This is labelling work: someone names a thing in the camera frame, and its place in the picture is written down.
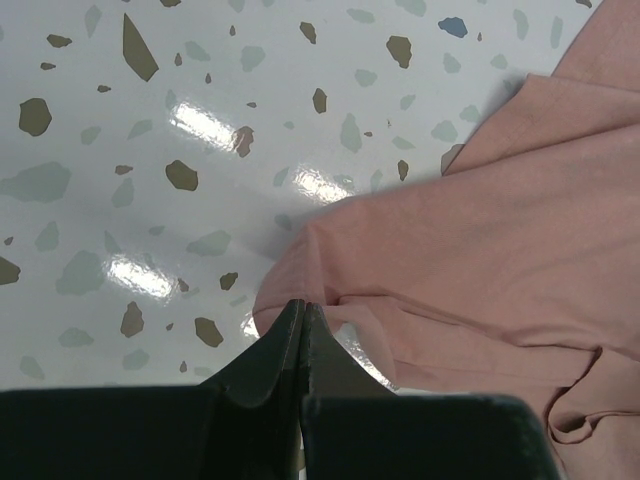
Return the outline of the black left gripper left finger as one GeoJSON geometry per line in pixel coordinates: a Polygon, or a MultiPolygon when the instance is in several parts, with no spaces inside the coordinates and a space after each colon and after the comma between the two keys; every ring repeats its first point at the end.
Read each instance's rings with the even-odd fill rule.
{"type": "Polygon", "coordinates": [[[294,479],[305,304],[197,385],[10,390],[5,479],[294,479]]]}

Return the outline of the pink printed t-shirt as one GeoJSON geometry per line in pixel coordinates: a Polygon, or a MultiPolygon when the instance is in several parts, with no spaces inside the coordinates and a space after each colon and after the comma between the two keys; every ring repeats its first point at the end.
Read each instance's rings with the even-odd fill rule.
{"type": "Polygon", "coordinates": [[[394,384],[527,402],[572,479],[639,475],[639,5],[605,1],[437,180],[309,221],[265,277],[394,384]]]}

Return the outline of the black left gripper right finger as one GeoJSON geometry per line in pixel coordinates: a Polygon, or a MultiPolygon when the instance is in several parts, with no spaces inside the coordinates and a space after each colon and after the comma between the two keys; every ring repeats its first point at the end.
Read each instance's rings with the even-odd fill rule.
{"type": "Polygon", "coordinates": [[[558,479],[539,421],[504,395],[397,395],[306,308],[300,406],[310,479],[558,479]]]}

